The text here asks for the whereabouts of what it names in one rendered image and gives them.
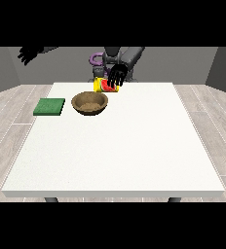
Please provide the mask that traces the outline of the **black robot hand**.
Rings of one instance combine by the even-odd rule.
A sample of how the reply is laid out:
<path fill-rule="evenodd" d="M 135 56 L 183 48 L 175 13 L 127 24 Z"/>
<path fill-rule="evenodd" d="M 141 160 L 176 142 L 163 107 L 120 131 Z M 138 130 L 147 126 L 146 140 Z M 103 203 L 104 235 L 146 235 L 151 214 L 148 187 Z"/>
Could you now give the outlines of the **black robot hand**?
<path fill-rule="evenodd" d="M 22 47 L 19 50 L 18 58 L 24 65 L 27 65 L 33 60 L 39 53 L 44 50 L 43 47 Z"/>
<path fill-rule="evenodd" d="M 115 64 L 109 73 L 107 86 L 113 88 L 114 86 L 122 86 L 127 76 L 128 67 L 125 64 Z"/>

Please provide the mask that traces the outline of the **yellow cup with melon print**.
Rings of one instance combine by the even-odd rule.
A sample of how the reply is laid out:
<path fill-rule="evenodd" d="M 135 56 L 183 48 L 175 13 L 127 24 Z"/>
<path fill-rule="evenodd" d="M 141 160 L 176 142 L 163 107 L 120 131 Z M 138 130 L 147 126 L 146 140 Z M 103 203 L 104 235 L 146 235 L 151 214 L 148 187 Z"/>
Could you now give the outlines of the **yellow cup with melon print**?
<path fill-rule="evenodd" d="M 113 88 L 107 85 L 106 78 L 94 78 L 94 91 L 95 92 L 118 92 L 119 86 L 115 85 Z"/>

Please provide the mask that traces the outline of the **brown wooden bowl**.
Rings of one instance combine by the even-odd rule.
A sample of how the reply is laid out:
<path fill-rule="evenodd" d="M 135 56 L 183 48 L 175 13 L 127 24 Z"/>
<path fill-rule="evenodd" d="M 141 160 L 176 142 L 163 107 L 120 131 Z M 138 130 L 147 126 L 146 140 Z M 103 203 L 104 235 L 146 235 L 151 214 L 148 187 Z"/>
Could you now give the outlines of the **brown wooden bowl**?
<path fill-rule="evenodd" d="M 106 108 L 108 97 L 101 92 L 83 91 L 72 98 L 71 104 L 81 115 L 95 116 Z"/>

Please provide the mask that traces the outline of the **green square pad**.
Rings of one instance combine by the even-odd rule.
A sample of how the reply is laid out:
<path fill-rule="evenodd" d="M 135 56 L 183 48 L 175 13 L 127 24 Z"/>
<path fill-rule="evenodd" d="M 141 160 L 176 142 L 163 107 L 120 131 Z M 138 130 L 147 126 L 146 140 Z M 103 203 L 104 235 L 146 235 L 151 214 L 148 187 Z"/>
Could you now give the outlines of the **green square pad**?
<path fill-rule="evenodd" d="M 41 98 L 34 111 L 34 116 L 59 116 L 61 114 L 64 98 Z"/>

